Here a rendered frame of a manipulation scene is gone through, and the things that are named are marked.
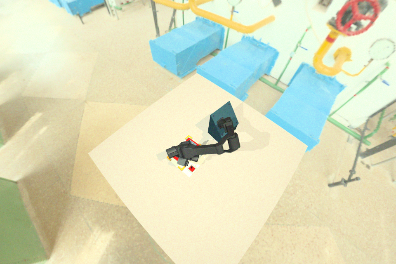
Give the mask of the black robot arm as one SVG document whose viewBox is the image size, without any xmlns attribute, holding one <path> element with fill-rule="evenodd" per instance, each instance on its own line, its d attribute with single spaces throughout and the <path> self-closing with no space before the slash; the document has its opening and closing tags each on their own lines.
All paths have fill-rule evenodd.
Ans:
<svg viewBox="0 0 396 264">
<path fill-rule="evenodd" d="M 224 153 L 232 153 L 240 148 L 239 137 L 236 132 L 234 132 L 233 122 L 231 117 L 221 118 L 217 121 L 219 128 L 224 128 L 225 133 L 228 133 L 224 136 L 220 142 L 216 144 L 209 145 L 200 145 L 195 146 L 191 144 L 190 140 L 181 142 L 177 146 L 173 146 L 169 149 L 166 149 L 169 158 L 173 158 L 175 156 L 179 156 L 177 160 L 177 164 L 181 166 L 188 166 L 189 158 L 193 158 L 196 155 L 208 155 L 208 154 L 224 154 Z M 229 149 L 226 150 L 223 148 L 223 144 L 228 140 Z"/>
</svg>

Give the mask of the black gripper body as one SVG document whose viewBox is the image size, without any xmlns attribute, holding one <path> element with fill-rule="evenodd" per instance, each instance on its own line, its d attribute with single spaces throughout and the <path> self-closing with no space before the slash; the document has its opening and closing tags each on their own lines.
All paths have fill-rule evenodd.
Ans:
<svg viewBox="0 0 396 264">
<path fill-rule="evenodd" d="M 199 159 L 199 155 L 194 156 L 193 158 L 191 158 L 193 162 L 198 162 Z"/>
</svg>

